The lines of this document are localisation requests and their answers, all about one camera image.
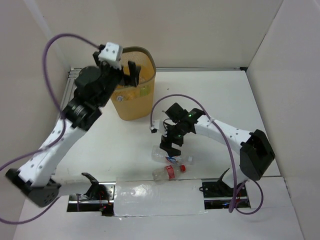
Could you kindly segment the green plastic bottle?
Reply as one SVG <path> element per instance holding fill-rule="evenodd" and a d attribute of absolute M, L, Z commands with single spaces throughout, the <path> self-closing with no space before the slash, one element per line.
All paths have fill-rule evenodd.
<path fill-rule="evenodd" d="M 145 97 L 147 95 L 149 95 L 152 91 L 152 87 L 150 85 L 145 85 L 145 86 L 141 86 L 139 88 L 139 96 L 140 97 Z"/>

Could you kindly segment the clear bottle white cap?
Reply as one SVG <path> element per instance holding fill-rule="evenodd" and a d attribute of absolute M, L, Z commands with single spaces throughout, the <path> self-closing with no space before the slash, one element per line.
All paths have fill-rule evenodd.
<path fill-rule="evenodd" d="M 141 85 L 141 84 L 144 84 L 144 83 L 148 82 L 148 80 L 149 79 L 147 77 L 140 75 L 138 83 Z"/>

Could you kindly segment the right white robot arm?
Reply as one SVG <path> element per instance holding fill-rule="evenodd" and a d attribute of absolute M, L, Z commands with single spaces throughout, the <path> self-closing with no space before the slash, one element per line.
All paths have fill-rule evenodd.
<path fill-rule="evenodd" d="M 162 134 L 159 147 L 169 157 L 181 155 L 181 151 L 173 146 L 182 146 L 188 133 L 213 139 L 239 154 L 239 163 L 233 164 L 220 178 L 218 190 L 223 196 L 230 196 L 235 191 L 235 183 L 259 181 L 275 159 L 266 134 L 259 129 L 242 130 L 208 117 L 201 109 L 187 111 L 178 103 L 174 103 L 165 113 L 173 123 L 154 120 L 151 130 Z"/>

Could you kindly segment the blue label plastic bottle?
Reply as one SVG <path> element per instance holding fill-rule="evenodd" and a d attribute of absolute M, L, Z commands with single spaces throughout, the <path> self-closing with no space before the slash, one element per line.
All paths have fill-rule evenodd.
<path fill-rule="evenodd" d="M 115 99 L 116 99 L 117 102 L 123 102 L 123 101 L 126 100 L 123 95 L 118 95 Z"/>

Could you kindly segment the orange label yellow cap bottle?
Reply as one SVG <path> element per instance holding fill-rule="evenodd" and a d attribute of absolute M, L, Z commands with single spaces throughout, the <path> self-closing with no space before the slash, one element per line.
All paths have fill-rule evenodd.
<path fill-rule="evenodd" d="M 125 99 L 127 101 L 133 100 L 137 97 L 137 93 L 135 90 L 130 90 L 125 92 Z"/>

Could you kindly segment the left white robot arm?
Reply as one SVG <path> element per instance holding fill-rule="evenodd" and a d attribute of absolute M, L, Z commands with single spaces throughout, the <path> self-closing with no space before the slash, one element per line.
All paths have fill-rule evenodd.
<path fill-rule="evenodd" d="M 118 86 L 137 87 L 141 66 L 128 61 L 123 66 L 109 57 L 93 55 L 96 66 L 80 70 L 75 79 L 74 97 L 67 103 L 51 134 L 20 168 L 10 168 L 5 176 L 38 207 L 51 204 L 59 195 L 61 184 L 52 176 L 69 149 L 101 116 Z"/>

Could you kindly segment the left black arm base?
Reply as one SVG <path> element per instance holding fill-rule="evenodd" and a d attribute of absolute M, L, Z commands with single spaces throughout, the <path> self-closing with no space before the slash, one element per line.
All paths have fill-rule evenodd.
<path fill-rule="evenodd" d="M 97 212 L 105 217 L 114 216 L 116 182 L 100 182 L 88 194 L 71 194 L 68 198 L 68 213 Z"/>

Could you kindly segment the white orange label bottle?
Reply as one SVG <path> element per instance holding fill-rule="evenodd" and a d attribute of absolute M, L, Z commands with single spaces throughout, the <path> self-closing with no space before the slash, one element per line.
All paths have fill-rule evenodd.
<path fill-rule="evenodd" d="M 151 152 L 151 158 L 155 162 L 171 165 L 192 165 L 193 157 L 188 155 L 169 156 L 166 151 L 154 145 Z"/>

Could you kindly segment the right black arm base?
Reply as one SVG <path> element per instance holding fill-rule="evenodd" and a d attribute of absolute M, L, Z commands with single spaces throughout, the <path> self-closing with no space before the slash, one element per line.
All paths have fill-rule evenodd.
<path fill-rule="evenodd" d="M 206 210 L 227 209 L 233 198 L 233 189 L 220 180 L 203 181 L 199 191 L 203 194 L 204 208 Z M 238 203 L 238 208 L 250 207 L 245 186 L 237 194 L 236 203 Z"/>

